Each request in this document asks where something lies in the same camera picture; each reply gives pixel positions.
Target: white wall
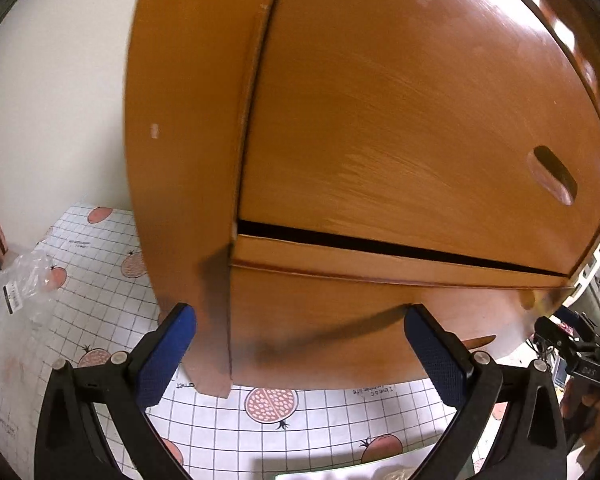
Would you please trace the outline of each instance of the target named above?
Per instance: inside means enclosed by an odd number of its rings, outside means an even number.
[[[131,209],[123,143],[136,0],[19,0],[0,25],[0,226],[32,248],[83,200]]]

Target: wooden cabinet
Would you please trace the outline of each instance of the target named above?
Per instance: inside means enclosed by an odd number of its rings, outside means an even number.
[[[572,272],[600,225],[600,120],[518,4],[530,25],[491,0],[277,0],[240,218]],[[534,180],[537,146],[573,205]]]
[[[600,238],[578,67],[521,0],[138,0],[128,176],[196,388],[421,376],[405,303],[522,343]]]

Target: wooden drawer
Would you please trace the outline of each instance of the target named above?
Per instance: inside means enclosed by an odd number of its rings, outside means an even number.
[[[511,4],[277,0],[240,218],[570,274],[600,227],[600,121]],[[538,146],[576,181],[573,205],[534,179]]]
[[[402,258],[238,235],[231,264],[247,269],[375,283],[491,288],[555,288],[559,276]]]
[[[435,288],[352,282],[233,267],[234,383],[353,388],[424,376],[403,332],[405,303],[423,303],[463,340],[496,336],[511,352],[567,291]]]

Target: cabinet door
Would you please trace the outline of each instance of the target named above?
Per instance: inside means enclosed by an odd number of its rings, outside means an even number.
[[[520,0],[277,0],[239,216],[569,274],[600,227],[600,121]]]

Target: pomegranate print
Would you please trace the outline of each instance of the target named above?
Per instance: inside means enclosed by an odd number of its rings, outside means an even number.
[[[87,353],[80,358],[80,361],[78,361],[78,368],[103,365],[111,357],[111,354],[102,348],[94,348],[93,350],[89,350],[88,348],[88,346],[84,347]]]
[[[110,207],[97,207],[96,209],[92,209],[87,215],[87,222],[97,224],[98,222],[102,222],[111,213],[113,213],[113,209]]]
[[[493,407],[493,411],[491,412],[491,416],[493,418],[495,418],[496,420],[502,420],[502,417],[504,416],[504,410],[507,409],[507,403],[506,402],[498,402],[494,407]]]
[[[146,267],[144,266],[144,259],[142,253],[129,252],[129,256],[125,258],[120,266],[120,271],[123,276],[128,278],[139,278],[146,273]]]
[[[164,445],[167,447],[169,452],[178,461],[178,463],[180,465],[184,465],[184,459],[182,457],[182,452],[180,451],[178,446],[176,446],[171,440],[167,440],[166,438],[164,438],[162,441],[164,442]]]
[[[400,455],[402,453],[402,443],[395,435],[386,434],[376,436],[371,442],[369,439],[360,442],[360,446],[365,447],[365,452],[360,459],[361,464],[382,460],[390,456]]]
[[[63,269],[62,267],[51,266],[51,283],[49,284],[51,290],[60,288],[64,285],[65,281],[66,269]]]
[[[298,394],[294,390],[273,390],[254,388],[244,401],[244,409],[253,420],[263,424],[280,423],[285,429],[284,420],[298,407]]]

